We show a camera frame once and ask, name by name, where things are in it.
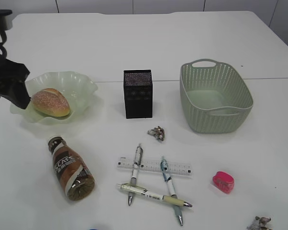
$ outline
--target pen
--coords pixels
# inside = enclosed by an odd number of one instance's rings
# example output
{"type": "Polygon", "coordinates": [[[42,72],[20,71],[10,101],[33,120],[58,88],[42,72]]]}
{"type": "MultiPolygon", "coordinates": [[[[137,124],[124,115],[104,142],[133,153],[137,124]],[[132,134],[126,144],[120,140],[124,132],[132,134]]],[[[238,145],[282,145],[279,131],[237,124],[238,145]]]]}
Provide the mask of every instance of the pen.
{"type": "MultiPolygon", "coordinates": [[[[135,151],[133,170],[132,170],[132,175],[131,175],[131,180],[130,180],[130,184],[132,184],[132,185],[136,185],[136,177],[138,174],[137,169],[139,168],[139,166],[141,164],[142,154],[143,154],[143,149],[141,147],[141,144],[139,144],[139,146],[136,148],[136,151],[135,151]]],[[[132,203],[133,196],[134,196],[133,192],[128,193],[128,205],[129,206],[132,203]]]]}
{"type": "MultiPolygon", "coordinates": [[[[163,177],[164,177],[164,181],[167,183],[168,185],[168,192],[169,195],[173,198],[177,198],[176,192],[175,192],[175,188],[174,188],[174,184],[172,181],[172,177],[171,175],[168,173],[168,163],[167,160],[164,158],[164,156],[161,159],[161,170],[163,173],[163,177]]],[[[175,215],[177,216],[177,219],[179,221],[179,224],[182,226],[183,225],[183,219],[182,219],[182,213],[181,213],[181,208],[177,205],[173,205],[173,209],[175,211],[175,215]]]]}
{"type": "Polygon", "coordinates": [[[138,195],[143,195],[145,198],[152,199],[154,201],[159,201],[159,202],[165,202],[171,205],[177,205],[180,207],[192,207],[192,204],[184,201],[184,200],[179,200],[173,197],[170,197],[168,195],[160,195],[154,192],[148,191],[146,188],[142,188],[136,185],[132,184],[116,184],[116,187],[120,190],[126,191],[126,192],[133,192],[138,195]]]}

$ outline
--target bun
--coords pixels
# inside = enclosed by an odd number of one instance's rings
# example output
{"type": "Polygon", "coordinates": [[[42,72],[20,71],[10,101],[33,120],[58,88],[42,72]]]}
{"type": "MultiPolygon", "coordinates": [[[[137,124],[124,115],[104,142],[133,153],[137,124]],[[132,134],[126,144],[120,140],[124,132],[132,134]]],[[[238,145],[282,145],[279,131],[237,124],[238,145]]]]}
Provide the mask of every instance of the bun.
{"type": "Polygon", "coordinates": [[[70,113],[70,107],[66,98],[56,89],[43,89],[31,98],[33,107],[44,114],[62,117],[70,113]]]}

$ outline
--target black pen holder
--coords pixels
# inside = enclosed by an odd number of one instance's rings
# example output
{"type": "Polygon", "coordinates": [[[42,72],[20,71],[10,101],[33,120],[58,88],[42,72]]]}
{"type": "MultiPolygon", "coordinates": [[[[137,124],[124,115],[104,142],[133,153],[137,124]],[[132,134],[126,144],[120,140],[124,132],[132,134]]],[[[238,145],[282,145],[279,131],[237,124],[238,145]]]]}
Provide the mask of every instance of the black pen holder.
{"type": "Polygon", "coordinates": [[[151,70],[125,70],[124,97],[127,119],[153,117],[151,70]]]}

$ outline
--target green plastic basket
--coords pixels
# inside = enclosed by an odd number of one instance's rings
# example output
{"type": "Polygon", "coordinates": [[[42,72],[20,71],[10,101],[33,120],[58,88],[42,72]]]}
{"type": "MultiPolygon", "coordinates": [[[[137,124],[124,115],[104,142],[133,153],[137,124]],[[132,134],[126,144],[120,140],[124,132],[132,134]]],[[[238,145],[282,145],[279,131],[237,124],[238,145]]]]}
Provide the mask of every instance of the green plastic basket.
{"type": "Polygon", "coordinates": [[[253,107],[253,98],[239,73],[229,64],[200,59],[181,66],[180,99],[189,126],[199,133],[235,131],[253,107]],[[197,62],[213,67],[193,67],[197,62]]]}

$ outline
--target toy figure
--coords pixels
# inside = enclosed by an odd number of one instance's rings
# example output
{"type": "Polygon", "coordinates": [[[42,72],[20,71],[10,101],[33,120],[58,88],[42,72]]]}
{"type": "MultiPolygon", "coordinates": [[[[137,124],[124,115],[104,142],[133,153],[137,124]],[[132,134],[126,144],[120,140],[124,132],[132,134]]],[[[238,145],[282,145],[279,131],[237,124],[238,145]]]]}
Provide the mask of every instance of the toy figure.
{"type": "Polygon", "coordinates": [[[266,227],[266,224],[271,221],[271,218],[255,217],[253,223],[247,227],[248,230],[272,230],[266,227]]]}
{"type": "Polygon", "coordinates": [[[165,133],[164,129],[158,126],[157,128],[148,130],[147,132],[149,135],[154,136],[156,140],[164,141],[165,133]]]}

